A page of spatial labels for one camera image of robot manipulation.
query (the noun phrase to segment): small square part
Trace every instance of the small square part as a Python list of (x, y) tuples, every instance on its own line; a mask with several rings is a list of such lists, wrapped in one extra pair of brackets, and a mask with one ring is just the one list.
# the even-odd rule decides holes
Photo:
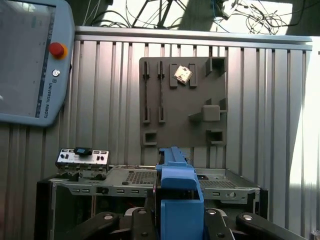
[(185, 66), (179, 66), (173, 75), (180, 83), (187, 84), (192, 76), (192, 71)]

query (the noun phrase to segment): metal frame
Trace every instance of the metal frame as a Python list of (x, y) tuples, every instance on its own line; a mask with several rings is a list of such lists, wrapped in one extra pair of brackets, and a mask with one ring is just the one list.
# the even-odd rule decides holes
[(270, 219), (320, 229), (319, 56), (313, 37), (77, 27), (67, 98), (46, 129), (1, 123), (5, 239), (32, 239), (36, 182), (59, 148), (108, 149), (110, 164), (154, 165), (140, 147), (139, 59), (227, 56), (227, 146), (183, 151), (195, 168), (229, 168), (270, 191)]

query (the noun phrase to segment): gray fixture board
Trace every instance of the gray fixture board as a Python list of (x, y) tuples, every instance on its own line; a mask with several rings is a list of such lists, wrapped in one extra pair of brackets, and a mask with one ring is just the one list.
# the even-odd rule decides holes
[[(192, 71), (186, 84), (175, 73)], [(143, 147), (224, 145), (227, 128), (225, 57), (143, 57), (139, 62)]]

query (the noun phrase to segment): aluminum panel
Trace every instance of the aluminum panel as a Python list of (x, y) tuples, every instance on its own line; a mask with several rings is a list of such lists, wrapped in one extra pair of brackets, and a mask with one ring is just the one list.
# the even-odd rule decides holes
[(270, 218), (274, 223), (284, 226), (285, 215), (278, 209), (285, 209), (286, 199), (279, 198), (286, 193), (286, 161), (287, 161), (287, 58), (286, 50), (275, 50), (274, 53), (274, 129), (273, 159), (271, 162), (272, 194), (270, 204), (273, 211)]
[(255, 181), (257, 160), (257, 50), (243, 51), (243, 106), (242, 106), (242, 174)]
[(181, 150), (195, 166), (226, 166), (270, 189), (275, 223), (306, 237), (320, 229), (319, 56), (311, 38), (84, 27), (75, 39), (55, 124), (0, 124), (0, 238), (32, 238), (36, 182), (56, 172), (59, 148), (108, 149), (112, 164), (157, 162), (158, 149), (140, 147), (137, 69), (145, 56), (228, 56), (227, 146)]
[(228, 48), (228, 113), (226, 167), (241, 174), (242, 165), (242, 105), (243, 54), (239, 47)]
[(289, 54), (289, 151), (286, 227), (301, 234), (302, 195), (302, 102), (303, 102), (303, 53), (292, 50)]

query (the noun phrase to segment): red emergency stop button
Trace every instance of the red emergency stop button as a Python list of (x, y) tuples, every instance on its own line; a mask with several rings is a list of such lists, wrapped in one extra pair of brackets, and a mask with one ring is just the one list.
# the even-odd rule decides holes
[(61, 58), (65, 54), (65, 48), (64, 46), (59, 42), (52, 42), (49, 45), (49, 52), (55, 57), (55, 58)]

